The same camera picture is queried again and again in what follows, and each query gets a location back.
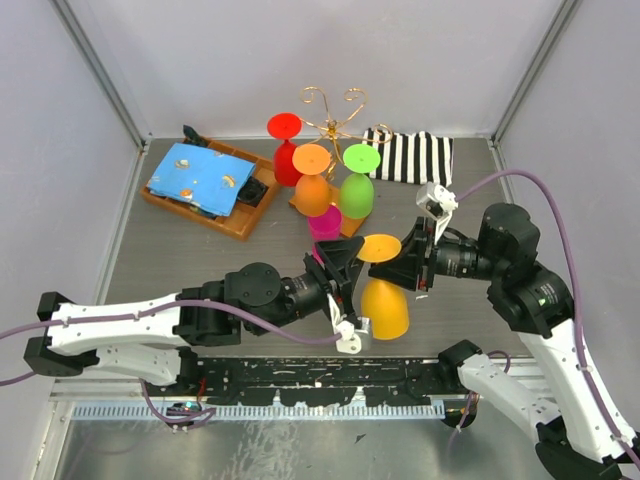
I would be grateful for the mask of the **orange plastic wine glass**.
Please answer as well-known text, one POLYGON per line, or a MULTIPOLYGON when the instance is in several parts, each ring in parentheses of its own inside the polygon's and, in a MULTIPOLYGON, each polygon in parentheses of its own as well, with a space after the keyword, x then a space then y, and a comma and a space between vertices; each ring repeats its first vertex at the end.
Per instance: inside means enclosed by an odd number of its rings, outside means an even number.
POLYGON ((307 217, 323 215, 329 208, 331 192, 324 172, 331 163, 331 154, 318 144, 304 144, 296 148, 293 166, 302 174, 295 186, 294 203, 307 217))

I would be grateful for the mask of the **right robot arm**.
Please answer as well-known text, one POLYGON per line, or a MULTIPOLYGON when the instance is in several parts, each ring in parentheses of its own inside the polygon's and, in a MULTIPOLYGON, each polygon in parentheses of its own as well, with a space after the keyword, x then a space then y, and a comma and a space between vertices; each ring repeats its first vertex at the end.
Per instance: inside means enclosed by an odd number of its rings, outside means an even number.
POLYGON ((444 390, 479 394, 532 440, 555 479, 620 479, 621 467, 639 455, 639 434, 616 410, 609 427, 580 365, 589 354, 576 342, 574 298, 564 280, 537 259, 539 229, 520 206, 489 206, 475 239, 435 237, 433 220, 420 217, 400 254, 372 265, 369 275, 412 291, 428 291, 436 276, 488 284, 493 310, 535 358, 552 401, 534 394, 495 366, 475 344, 462 340, 438 355, 444 390))

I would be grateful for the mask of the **yellow plastic wine glass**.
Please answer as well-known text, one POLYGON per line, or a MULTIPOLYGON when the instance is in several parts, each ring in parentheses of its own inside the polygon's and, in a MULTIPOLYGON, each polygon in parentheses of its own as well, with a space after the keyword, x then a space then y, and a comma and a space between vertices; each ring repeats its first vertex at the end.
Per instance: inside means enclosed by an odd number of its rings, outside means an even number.
MULTIPOLYGON (((394 259, 400 251, 401 242, 398 238, 388 234, 371 234, 364 237, 358 258, 373 265, 394 259)), ((372 278, 367 282, 361 297, 361 313, 370 319, 376 340, 395 340, 409 329, 406 296, 400 287, 388 281, 372 278)))

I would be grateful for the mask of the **green plastic wine glass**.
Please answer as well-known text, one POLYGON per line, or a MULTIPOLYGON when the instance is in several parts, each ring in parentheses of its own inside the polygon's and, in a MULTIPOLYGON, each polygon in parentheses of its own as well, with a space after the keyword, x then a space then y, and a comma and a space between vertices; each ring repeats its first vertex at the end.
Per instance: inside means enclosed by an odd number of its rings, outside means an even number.
POLYGON ((340 187, 339 208, 344 216, 361 219, 371 213, 375 191, 369 174, 380 162, 378 150, 368 144, 354 144, 344 151, 343 163, 350 171, 340 187))

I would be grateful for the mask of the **red plastic wine glass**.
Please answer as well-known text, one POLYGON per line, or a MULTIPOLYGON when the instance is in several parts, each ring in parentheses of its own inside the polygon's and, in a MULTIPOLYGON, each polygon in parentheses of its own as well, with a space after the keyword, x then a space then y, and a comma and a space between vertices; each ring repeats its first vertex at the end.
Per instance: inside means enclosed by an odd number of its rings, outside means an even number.
POLYGON ((292 142, 302 129, 300 118, 291 112, 274 115, 267 122, 268 133, 281 145, 273 155, 273 167, 276 181, 285 187, 294 187, 302 174, 293 165, 293 154, 297 145, 292 142))

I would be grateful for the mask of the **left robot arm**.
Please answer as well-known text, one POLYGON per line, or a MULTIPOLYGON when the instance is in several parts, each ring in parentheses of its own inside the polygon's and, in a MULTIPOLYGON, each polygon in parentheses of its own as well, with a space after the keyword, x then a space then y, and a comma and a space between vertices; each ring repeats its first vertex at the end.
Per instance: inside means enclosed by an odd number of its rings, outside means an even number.
POLYGON ((194 348, 238 345, 243 332, 358 354, 372 339, 370 320, 352 301, 363 245, 361 237, 318 242, 297 277, 254 262, 219 281, 137 303, 85 306, 47 292, 37 310, 45 331, 28 340, 24 360, 41 376, 103 369, 188 396, 200 384, 194 348))

